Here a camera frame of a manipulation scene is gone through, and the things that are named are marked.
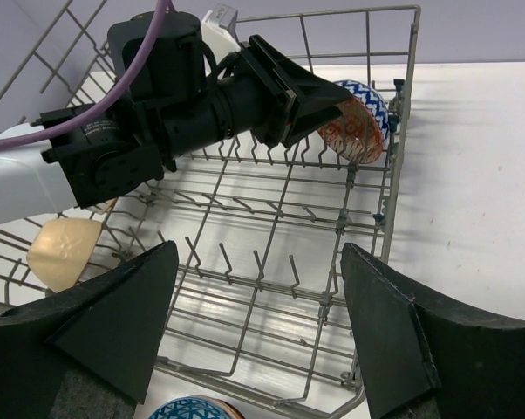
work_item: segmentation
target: dishwasher rack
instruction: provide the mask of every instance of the dishwasher rack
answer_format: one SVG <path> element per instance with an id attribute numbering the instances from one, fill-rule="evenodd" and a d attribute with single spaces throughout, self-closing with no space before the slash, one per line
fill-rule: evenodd
<path id="1" fill-rule="evenodd" d="M 69 1 L 2 90 L 0 103 L 30 58 L 40 59 L 41 42 L 67 15 L 78 23 L 78 36 L 92 41 L 94 60 L 72 86 L 59 72 L 72 48 L 59 63 L 40 59 L 51 72 L 49 82 L 58 79 L 65 85 L 71 96 L 67 106 L 105 94 L 113 83 L 108 45 L 97 45 L 87 32 L 105 3 L 81 23 Z M 412 14 L 407 49 L 372 49 L 373 16 L 407 12 Z M 308 21 L 334 17 L 362 18 L 365 51 L 312 52 Z M 391 133 L 381 159 L 366 166 L 349 163 L 316 134 L 287 150 L 268 150 L 245 134 L 183 156 L 176 174 L 142 185 L 106 213 L 99 208 L 70 209 L 2 225 L 0 313 L 48 295 L 24 262 L 32 239 L 48 219 L 78 216 L 102 221 L 102 235 L 80 280 L 172 239 L 182 260 L 157 371 L 292 418 L 338 418 L 356 408 L 365 390 L 338 255 L 342 243 L 351 241 L 388 262 L 419 18 L 419 6 L 397 6 L 240 19 L 240 33 L 253 32 L 252 24 L 297 22 L 305 53 L 289 57 L 323 77 L 333 77 L 327 65 L 335 59 L 362 60 L 360 66 L 339 71 L 360 74 L 376 86 L 399 117 L 398 132 Z M 375 85 L 379 66 L 373 61 L 395 56 L 406 61 L 399 75 L 404 88 L 397 90 L 392 79 L 389 86 Z M 327 65 L 317 65 L 323 60 Z M 20 116 L 12 115 L 13 123 L 25 120 Z M 329 400 L 336 404 L 327 404 Z"/>

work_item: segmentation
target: bowl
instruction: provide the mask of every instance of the bowl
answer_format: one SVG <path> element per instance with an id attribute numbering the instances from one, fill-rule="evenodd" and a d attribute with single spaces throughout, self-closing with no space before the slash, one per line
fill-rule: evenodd
<path id="1" fill-rule="evenodd" d="M 344 116 L 318 129 L 336 153 L 349 161 L 368 164 L 376 161 L 389 138 L 388 105 L 372 87 L 355 80 L 340 80 L 352 99 L 338 105 Z"/>
<path id="2" fill-rule="evenodd" d="M 95 220 L 50 220 L 28 250 L 28 266 L 54 292 L 71 288 L 86 268 L 101 231 L 102 223 Z"/>
<path id="3" fill-rule="evenodd" d="M 245 416 L 243 416 L 239 410 L 224 400 L 213 399 L 212 397 L 206 397 L 203 395 L 198 395 L 196 397 L 212 402 L 224 412 L 226 412 L 230 419 L 245 419 Z"/>
<path id="4" fill-rule="evenodd" d="M 183 397 L 164 404 L 150 419 L 235 419 L 209 397 Z"/>

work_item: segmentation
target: purple cable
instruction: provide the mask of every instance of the purple cable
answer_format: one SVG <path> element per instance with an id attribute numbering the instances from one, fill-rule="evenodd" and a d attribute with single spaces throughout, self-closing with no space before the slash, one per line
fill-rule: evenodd
<path id="1" fill-rule="evenodd" d="M 105 112 L 111 105 L 118 100 L 125 90 L 133 83 L 134 79 L 140 72 L 140 69 L 144 66 L 147 61 L 148 55 L 153 48 L 156 38 L 160 33 L 161 25 L 166 16 L 166 10 L 170 9 L 175 11 L 172 0 L 158 0 L 156 4 L 156 9 L 152 17 L 152 22 L 148 27 L 148 31 L 142 45 L 137 52 L 137 55 L 134 57 L 133 62 L 126 70 L 121 80 L 110 90 L 107 95 L 96 105 L 83 112 L 79 116 L 72 118 L 62 124 L 56 125 L 54 127 L 47 128 L 43 131 L 39 131 L 33 134 L 21 135 L 19 137 L 5 138 L 0 140 L 0 151 L 4 151 L 9 148 L 21 147 L 28 144 L 33 144 L 35 142 L 40 142 L 43 140 L 48 140 L 50 138 L 58 137 L 60 135 L 66 134 L 73 129 L 81 127 L 91 120 L 94 120 L 103 112 Z"/>

